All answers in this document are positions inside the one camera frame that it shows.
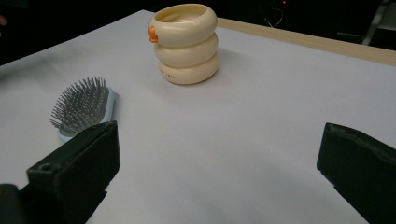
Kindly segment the light blue hairbrush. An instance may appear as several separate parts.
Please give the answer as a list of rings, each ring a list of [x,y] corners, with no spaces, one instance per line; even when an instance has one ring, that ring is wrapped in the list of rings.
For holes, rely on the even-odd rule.
[[[49,122],[62,142],[96,124],[112,120],[116,93],[102,77],[87,77],[68,86],[58,97]]]

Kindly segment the cream ribbed cup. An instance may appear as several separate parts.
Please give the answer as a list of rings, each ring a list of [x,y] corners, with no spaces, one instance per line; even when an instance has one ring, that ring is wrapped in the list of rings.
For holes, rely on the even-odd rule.
[[[217,72],[217,24],[214,10],[199,4],[167,7],[150,18],[148,37],[165,79],[190,85]]]

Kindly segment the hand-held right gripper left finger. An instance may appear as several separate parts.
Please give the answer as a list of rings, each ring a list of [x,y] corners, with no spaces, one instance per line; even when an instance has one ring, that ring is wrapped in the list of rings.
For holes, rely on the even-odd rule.
[[[120,169],[118,123],[94,125],[27,170],[31,224],[85,224]]]

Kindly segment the grey metal stand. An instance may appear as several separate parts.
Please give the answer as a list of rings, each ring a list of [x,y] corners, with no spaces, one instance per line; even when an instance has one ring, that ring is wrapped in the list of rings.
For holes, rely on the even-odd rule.
[[[340,40],[396,50],[396,0],[343,0]]]

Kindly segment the wooden table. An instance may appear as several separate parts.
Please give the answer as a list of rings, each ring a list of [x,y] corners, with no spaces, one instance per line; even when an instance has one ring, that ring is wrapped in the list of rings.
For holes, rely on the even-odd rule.
[[[320,36],[305,35],[224,18],[218,18],[218,26],[245,34],[271,38],[311,49],[319,49],[370,62],[396,66],[396,51],[389,49],[359,45]]]

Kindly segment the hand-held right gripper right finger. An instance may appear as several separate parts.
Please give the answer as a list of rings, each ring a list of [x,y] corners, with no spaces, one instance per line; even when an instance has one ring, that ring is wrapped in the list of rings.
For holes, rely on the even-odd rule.
[[[396,224],[396,149],[368,134],[328,123],[317,169],[370,224]]]

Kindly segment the white table cover sheet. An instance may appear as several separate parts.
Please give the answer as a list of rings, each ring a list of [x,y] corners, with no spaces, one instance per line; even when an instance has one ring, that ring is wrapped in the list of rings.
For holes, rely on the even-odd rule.
[[[121,167],[89,224],[366,224],[316,167],[333,122],[396,147],[396,66],[218,27],[219,71],[160,74],[141,10],[0,66],[0,183],[57,148],[50,111],[100,76]]]

